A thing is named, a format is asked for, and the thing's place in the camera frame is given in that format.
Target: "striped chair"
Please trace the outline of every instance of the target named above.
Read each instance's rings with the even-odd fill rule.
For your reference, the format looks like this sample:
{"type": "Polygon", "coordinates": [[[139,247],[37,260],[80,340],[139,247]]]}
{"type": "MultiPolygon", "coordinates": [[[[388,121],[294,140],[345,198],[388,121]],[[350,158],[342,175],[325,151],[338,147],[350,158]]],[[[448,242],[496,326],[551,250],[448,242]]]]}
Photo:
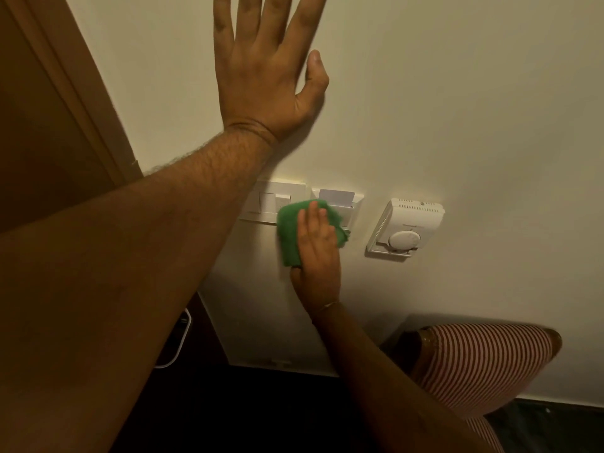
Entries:
{"type": "Polygon", "coordinates": [[[401,335],[392,359],[496,451],[484,415],[524,390],[562,347],[560,335],[524,324],[445,324],[401,335]]]}

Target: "round knob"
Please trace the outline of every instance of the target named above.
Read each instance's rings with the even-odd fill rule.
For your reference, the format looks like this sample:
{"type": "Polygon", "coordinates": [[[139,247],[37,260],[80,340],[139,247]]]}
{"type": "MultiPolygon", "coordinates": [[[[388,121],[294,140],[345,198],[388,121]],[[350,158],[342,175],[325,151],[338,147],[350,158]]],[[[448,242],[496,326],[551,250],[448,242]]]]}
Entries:
{"type": "Polygon", "coordinates": [[[417,232],[402,231],[390,235],[388,244],[398,251],[408,251],[419,243],[420,236],[417,232]]]}

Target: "dark floor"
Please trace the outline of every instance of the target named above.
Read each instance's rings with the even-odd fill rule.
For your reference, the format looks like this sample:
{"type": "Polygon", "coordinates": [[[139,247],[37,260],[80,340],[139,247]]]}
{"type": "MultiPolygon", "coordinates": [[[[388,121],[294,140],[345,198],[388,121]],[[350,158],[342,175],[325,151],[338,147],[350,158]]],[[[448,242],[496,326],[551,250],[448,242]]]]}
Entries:
{"type": "MultiPolygon", "coordinates": [[[[336,378],[228,366],[200,302],[176,362],[154,370],[120,452],[375,452],[336,378]]],[[[517,399],[487,416],[507,453],[602,453],[604,410],[517,399]]]]}

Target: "green cloth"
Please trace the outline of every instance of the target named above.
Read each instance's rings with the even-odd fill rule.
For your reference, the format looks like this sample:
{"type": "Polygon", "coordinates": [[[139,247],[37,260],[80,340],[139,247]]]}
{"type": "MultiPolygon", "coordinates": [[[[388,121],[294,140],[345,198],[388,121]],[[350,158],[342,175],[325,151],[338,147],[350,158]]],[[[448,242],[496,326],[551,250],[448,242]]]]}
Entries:
{"type": "Polygon", "coordinates": [[[327,208],[329,224],[336,228],[338,248],[342,248],[348,241],[348,236],[340,227],[342,218],[325,200],[306,200],[306,202],[284,206],[277,214],[277,236],[281,243],[283,265],[286,267],[302,265],[298,251],[298,213],[300,210],[306,210],[311,202],[319,202],[319,208],[327,208]]]}

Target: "white wall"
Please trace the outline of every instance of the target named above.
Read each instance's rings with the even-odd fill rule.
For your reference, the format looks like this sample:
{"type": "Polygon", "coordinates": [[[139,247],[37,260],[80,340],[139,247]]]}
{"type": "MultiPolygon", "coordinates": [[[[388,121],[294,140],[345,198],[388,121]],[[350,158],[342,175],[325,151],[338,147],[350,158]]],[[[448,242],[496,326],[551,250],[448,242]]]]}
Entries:
{"type": "MultiPolygon", "coordinates": [[[[221,129],[211,0],[68,1],[144,170],[221,129]]],[[[342,299],[376,340],[410,313],[547,325],[564,347],[529,393],[604,404],[603,15],[604,0],[328,1],[326,105],[273,176],[366,195],[342,299]],[[363,252],[391,197],[447,210],[404,264],[363,252]]],[[[238,223],[204,292],[231,362],[329,371],[275,228],[238,223]]]]}

